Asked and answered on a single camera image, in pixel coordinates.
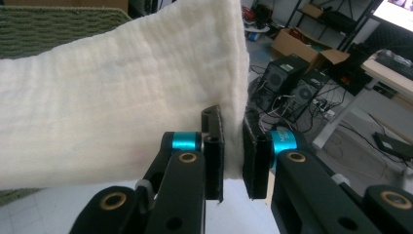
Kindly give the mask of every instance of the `black electronic device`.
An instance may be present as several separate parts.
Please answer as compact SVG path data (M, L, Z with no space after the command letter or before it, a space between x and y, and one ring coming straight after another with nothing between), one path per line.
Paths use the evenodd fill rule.
M217 105L202 111L201 133L165 132L135 190L112 186L96 193L70 233L205 233L206 199L223 200L220 113Z
M273 126L263 133L259 128L259 112L248 108L243 121L244 167L243 178L251 199L265 199L268 188L268 172L275 167L278 154L285 149L300 149L311 152L311 148L299 132Z
M397 156L404 161L413 158L413 145L379 133L374 133L373 138L377 147L384 152Z
M285 111L284 118L291 122L297 121L305 108L310 104L319 90L328 82L329 76L316 69L303 75L297 86L291 91L293 96L282 105Z
M304 73L310 64L298 57L290 55L271 61L263 78L266 81L264 88L281 95L289 93L291 85Z
M288 95L300 76L310 64L304 59L290 55L271 61L254 94L255 103L263 111L271 111L279 96Z
M375 60L386 66L388 69L413 80L413 66L411 60L398 56L390 50L380 51L377 53Z
M380 50L390 50L398 56L413 60L413 33L391 23L380 23L364 44L371 49L370 55Z
M357 26L357 22L354 19L351 19L338 11L324 12L320 16L320 19L329 27L346 34L352 32Z
M128 15L133 19L158 12L158 0L129 1Z
M356 96L371 81L361 65L374 53L363 44L352 44L350 56L343 62L330 67L328 75L347 92Z

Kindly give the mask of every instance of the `white surface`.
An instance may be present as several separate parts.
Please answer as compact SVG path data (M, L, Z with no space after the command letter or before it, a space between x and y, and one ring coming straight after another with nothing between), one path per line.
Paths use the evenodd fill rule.
M80 211L98 191L112 186L134 188L135 180L55 187L0 208L1 234L68 233ZM251 201L241 180L224 182L225 199L206 202L206 234L280 233L269 207L262 200Z
M366 60L361 68L374 79L383 82L408 98L413 98L413 81L387 68L375 60L373 55Z
M37 57L0 60L0 189L138 179L166 131L219 104L241 177L248 56L240 1L180 0Z
M370 113L376 120L404 139L413 141L413 112L394 101L370 92L358 105L364 111Z
M359 101L361 101L370 92L370 90L376 83L377 81L372 80L369 84L365 85L365 88L363 88L338 115L334 116L325 124L321 132L319 132L319 134L313 140L313 147L315 147L316 149L322 149L324 147L325 143L330 138L340 122L343 120L343 118L353 109L353 107L358 104Z
M409 31L413 31L413 13L410 10L411 0L406 3L406 9L396 5L395 3L390 3L388 1L383 1L377 10L374 12L374 16L386 20L388 22L394 23L397 26L403 27Z
M410 168L406 168L403 171L402 176L403 180L401 183L401 187L407 192L413 194L413 170Z

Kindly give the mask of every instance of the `towel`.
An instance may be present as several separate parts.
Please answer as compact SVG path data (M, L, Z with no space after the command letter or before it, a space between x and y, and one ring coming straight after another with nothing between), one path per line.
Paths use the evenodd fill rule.
M179 0L39 56L0 60L0 189L141 178L164 132L219 104L241 178L248 55L239 0Z

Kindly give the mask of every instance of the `cable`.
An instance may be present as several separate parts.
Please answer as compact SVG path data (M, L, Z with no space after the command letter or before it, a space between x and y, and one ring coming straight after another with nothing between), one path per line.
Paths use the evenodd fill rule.
M268 131L266 128L264 128L263 123L270 124L270 125L276 124L276 123L269 123L269 122L263 121L263 119L264 119L266 116L284 120L285 123L288 125L288 127L289 127L291 130L293 130L293 128L291 127L291 125L290 125L290 123L288 122L288 120L286 120L285 118L282 117L283 114L285 113L286 109L284 110L283 114L280 115L280 114L277 113L277 111L280 109L280 106L277 107L277 108L275 108L276 102L277 102L278 100L281 100L282 98L294 98L294 96L278 96L277 98L274 99L273 104L271 105L271 110L270 110L270 111L265 111L265 110L263 110L264 115L262 115L262 116L259 118L259 121L258 121L261 131L263 131L263 132L267 132L267 131Z
M356 169L354 169L354 168L352 168L352 167L348 167L348 166L340 163L339 161L337 161L337 160L339 160L339 159L342 159L343 156L344 156L344 152L343 152L343 148L342 148L343 140L342 140L342 138L341 138L339 135L337 135L336 133L333 133L333 135L336 136L340 141L339 141L338 143L336 143L336 142L334 142L334 140L332 139L331 141L332 141L333 143L335 143L335 145L332 145L332 146L331 146L331 145L327 144L327 145L324 147L324 148L325 148L325 152L324 152L324 150L321 151L321 152L325 153L325 154L327 155L327 157L328 157L333 163L335 163L335 164L337 164L337 165L340 165L340 167L342 167L342 168L344 168L344 169L346 169L346 170L349 170L349 171L358 173L358 174L360 174L360 175L363 175L363 176L366 176L366 177L369 177L369 178L380 179L380 178L383 177L383 175L385 174L386 169L388 168L388 164L387 164L386 161L384 161L384 159L382 159L382 160L383 160L383 162L385 163L386 166L385 166L385 168L383 169L383 171L380 173L380 176L379 176L379 177L376 177L376 176L373 176L373 175L369 175L369 174L367 174L367 173L365 173L365 172L363 172L363 171L359 171L359 170L356 170ZM336 147L336 148L338 148L338 149L340 150L340 155L339 155L338 157L333 157L334 153L332 153L330 150L328 150L329 148L333 148L333 147Z
M264 69L264 70L266 69L266 68L261 67L261 66L250 65L249 68L250 68L252 71L254 71L255 73L257 73L257 74L263 74L264 72L258 72L258 71L256 71L254 68L252 68L252 67L258 67L258 68L261 68L261 69Z
M272 14L274 13L274 9L276 9L276 0L273 0Z
M164 0L161 0L161 4L159 5L158 11L160 11L162 9L162 5L164 5Z
M353 127L350 123L347 123L347 122L344 121L344 120L343 120L343 122L345 122L346 124L350 125L350 126L353 128L353 132L356 132L355 127ZM371 147L372 149L374 149L374 150L376 151L377 154L378 154L378 153L381 153L382 155L386 156L386 157L387 157L389 160L391 160L392 162L400 163L400 164L403 163L406 167L408 167L408 168L410 168L410 169L413 169L412 166L410 166L410 165L408 164L408 163L413 163L413 159L410 159L410 162L409 162L409 161L405 161L405 160L403 160L403 159L400 159L400 158L398 158L397 156L392 155L392 156L396 157L397 159L400 159L400 161L397 161L397 160L392 159L392 158L390 157L390 155L387 154L386 152L384 152L384 151L382 151L381 149L375 147L373 144L369 143L369 145L370 145L370 147Z
M264 85L267 83L267 80L265 80L263 83L262 83L262 85L254 92L254 94L256 94L258 91L260 91L263 87L264 87Z
M383 125L381 125L381 124L379 123L379 121L377 121L376 118L374 118L370 113L367 113L367 114L370 116L370 118L372 118L372 119L374 120L374 122L376 122L377 125L379 125L380 127L382 127L382 129L383 129L383 134L384 134L385 136L387 136L385 127L383 127Z
M315 112L312 112L312 111L311 111L310 106L311 106L311 105L309 105L309 106L308 106L308 110L309 110L309 112L310 112L310 118L311 118L310 125L308 125L310 128L309 128L308 130L306 130L306 131L302 131L301 133L303 133L303 134L305 134L305 133L309 132L309 131L313 128L314 118L315 118L315 117L317 117L317 115L318 115L318 114L317 114L316 116L314 115L314 114L315 114Z
M370 143L370 141L368 141L368 139L366 137L364 137L362 134L360 134L358 131L349 128L345 125L339 124L339 126L348 129L350 131L352 131L353 133L357 134L359 137L361 137L362 139L364 139L372 148L374 148L375 150L378 150L379 152L381 152L385 157L387 157L388 159L390 159L391 161L395 162L395 163L403 163L403 160L401 161L397 161L395 159L392 159L388 154L386 154L385 152L383 152L382 150L380 150L379 148L377 148L376 146L374 146L372 143Z
M332 108L334 108L334 107L336 107L336 106L338 106L338 105L341 105L341 104L344 102L344 98L345 98L345 96L346 96L346 93L347 93L347 91L345 90L344 93L343 93L343 97L341 98L341 101L340 101L340 102L335 103L335 104L330 104L330 105L329 105L327 108L325 108L324 110L325 110L325 111L328 111L329 109L332 109Z
M322 92L322 93L320 93L320 94L317 94L316 97L319 97L319 96L321 96L321 95L323 95L323 94L325 94L325 93L331 92L331 91L333 91L333 90L335 90L335 89L338 89L338 88L340 88L340 85L337 85L337 86L334 87L333 89L330 89L330 90L324 91L324 92Z

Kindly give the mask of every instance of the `cardboard box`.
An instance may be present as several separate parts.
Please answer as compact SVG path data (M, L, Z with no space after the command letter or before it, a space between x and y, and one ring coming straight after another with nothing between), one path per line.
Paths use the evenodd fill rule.
M322 10L311 3L306 3L301 9L301 11L315 19L318 19L322 15Z
M317 39L306 34L302 30L295 28L300 32L300 40L290 35L293 28L282 29L277 35L272 45L275 55L289 56L295 54L310 63L307 71L313 68L322 68L326 62L333 65L346 60L350 55L331 49L322 44Z
M128 12L127 0L4 0L10 6L42 6L42 7L105 7L120 8Z

